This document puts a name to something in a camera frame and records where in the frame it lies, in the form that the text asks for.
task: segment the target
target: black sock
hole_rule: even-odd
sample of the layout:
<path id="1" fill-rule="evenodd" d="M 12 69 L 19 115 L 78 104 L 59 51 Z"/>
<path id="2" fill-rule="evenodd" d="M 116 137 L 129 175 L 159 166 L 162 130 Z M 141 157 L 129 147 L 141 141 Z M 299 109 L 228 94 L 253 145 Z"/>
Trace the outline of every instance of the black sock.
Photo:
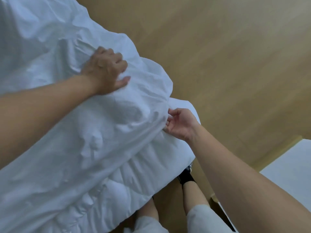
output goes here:
<path id="1" fill-rule="evenodd" d="M 195 180 L 193 179 L 193 177 L 191 176 L 190 174 L 190 171 L 189 170 L 183 170 L 183 172 L 178 176 L 179 177 L 179 182 L 181 184 L 181 186 L 183 186 L 183 184 L 185 184 L 186 182 L 188 181 L 194 181 Z"/>

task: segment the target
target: white shorts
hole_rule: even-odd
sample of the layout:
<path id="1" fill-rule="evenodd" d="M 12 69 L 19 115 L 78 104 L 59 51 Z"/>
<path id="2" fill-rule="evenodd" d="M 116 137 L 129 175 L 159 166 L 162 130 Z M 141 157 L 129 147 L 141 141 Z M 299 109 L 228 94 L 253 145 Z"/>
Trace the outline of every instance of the white shorts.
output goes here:
<path id="1" fill-rule="evenodd" d="M 232 233 L 223 220 L 207 205 L 196 205 L 187 214 L 189 233 Z M 136 220 L 134 233 L 168 233 L 154 218 L 142 216 Z"/>

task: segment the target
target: hand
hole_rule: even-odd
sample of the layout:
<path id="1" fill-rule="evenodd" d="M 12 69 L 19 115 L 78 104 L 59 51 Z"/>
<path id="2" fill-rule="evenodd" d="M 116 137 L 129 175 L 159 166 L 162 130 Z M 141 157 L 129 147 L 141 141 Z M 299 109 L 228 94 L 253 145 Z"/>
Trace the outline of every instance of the hand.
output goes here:
<path id="1" fill-rule="evenodd" d="M 130 76 L 117 81 L 119 74 L 126 68 L 127 62 L 122 60 L 121 53 L 115 54 L 112 49 L 106 50 L 100 46 L 86 62 L 80 74 L 91 83 L 94 94 L 105 95 L 128 84 Z"/>
<path id="2" fill-rule="evenodd" d="M 196 117 L 189 109 L 169 109 L 172 117 L 167 118 L 164 131 L 178 139 L 189 141 L 195 133 L 195 128 L 200 126 Z"/>

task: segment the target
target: white wall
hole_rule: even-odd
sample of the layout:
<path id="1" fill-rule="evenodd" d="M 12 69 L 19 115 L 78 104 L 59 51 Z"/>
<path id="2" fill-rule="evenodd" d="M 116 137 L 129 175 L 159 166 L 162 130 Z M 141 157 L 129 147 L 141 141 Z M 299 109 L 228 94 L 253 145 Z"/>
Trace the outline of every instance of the white wall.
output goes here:
<path id="1" fill-rule="evenodd" d="M 311 140 L 302 140 L 261 174 L 287 191 L 311 211 Z"/>

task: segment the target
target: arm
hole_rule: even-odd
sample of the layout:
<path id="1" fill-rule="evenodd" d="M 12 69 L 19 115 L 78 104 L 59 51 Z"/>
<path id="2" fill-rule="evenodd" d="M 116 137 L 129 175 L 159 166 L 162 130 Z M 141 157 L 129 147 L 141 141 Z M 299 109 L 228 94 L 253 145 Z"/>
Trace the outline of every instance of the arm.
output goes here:
<path id="1" fill-rule="evenodd" d="M 29 149 L 76 106 L 94 95 L 124 87 L 117 81 L 127 62 L 99 47 L 78 76 L 0 97 L 0 169 Z"/>
<path id="2" fill-rule="evenodd" d="M 310 232 L 311 213 L 233 155 L 199 125 L 190 110 L 169 110 L 169 114 L 173 117 L 164 130 L 189 144 L 239 232 Z"/>

